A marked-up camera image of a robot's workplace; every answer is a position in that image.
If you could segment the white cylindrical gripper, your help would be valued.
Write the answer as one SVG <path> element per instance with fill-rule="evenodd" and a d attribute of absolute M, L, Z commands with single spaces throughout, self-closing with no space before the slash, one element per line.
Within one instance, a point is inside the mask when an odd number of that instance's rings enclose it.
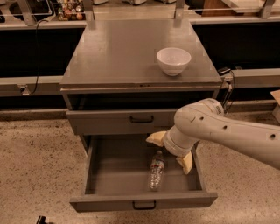
<path fill-rule="evenodd" d="M 188 175 L 193 168 L 192 147 L 198 142 L 197 138 L 182 133 L 176 126 L 166 131 L 159 131 L 150 134 L 146 142 L 165 147 L 172 155 L 176 156 L 177 162 L 181 165 L 185 175 Z"/>

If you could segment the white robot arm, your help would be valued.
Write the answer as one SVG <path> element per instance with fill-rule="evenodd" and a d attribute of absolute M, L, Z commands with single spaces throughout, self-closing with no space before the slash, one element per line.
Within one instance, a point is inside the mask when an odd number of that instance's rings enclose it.
<path fill-rule="evenodd" d="M 174 125 L 147 137 L 177 158 L 184 173 L 193 168 L 192 147 L 200 140 L 224 145 L 280 169 L 280 127 L 226 118 L 221 104 L 206 98 L 179 108 Z"/>

